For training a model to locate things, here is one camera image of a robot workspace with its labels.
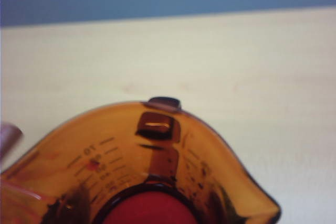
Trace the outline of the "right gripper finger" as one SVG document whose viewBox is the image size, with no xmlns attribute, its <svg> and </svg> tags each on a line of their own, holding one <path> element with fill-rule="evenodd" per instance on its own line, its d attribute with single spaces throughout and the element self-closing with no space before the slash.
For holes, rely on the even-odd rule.
<svg viewBox="0 0 336 224">
<path fill-rule="evenodd" d="M 5 157 L 22 138 L 22 131 L 15 125 L 1 123 L 1 157 Z"/>
</svg>

